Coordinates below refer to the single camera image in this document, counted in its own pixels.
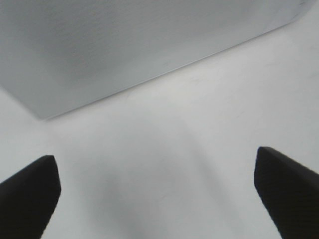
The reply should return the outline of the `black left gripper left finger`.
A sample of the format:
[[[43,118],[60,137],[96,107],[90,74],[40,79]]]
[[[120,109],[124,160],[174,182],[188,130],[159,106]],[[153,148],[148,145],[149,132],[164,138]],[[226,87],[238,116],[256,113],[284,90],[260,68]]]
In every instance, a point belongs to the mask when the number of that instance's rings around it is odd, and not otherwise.
[[[42,237],[61,194],[56,160],[45,155],[0,184],[0,237]]]

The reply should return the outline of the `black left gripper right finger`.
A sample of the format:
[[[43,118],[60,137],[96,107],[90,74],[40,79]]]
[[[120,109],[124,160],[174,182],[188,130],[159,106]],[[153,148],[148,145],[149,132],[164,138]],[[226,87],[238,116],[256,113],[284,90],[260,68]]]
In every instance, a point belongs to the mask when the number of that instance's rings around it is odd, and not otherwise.
[[[284,239],[319,237],[319,175],[271,147],[259,147],[254,186]]]

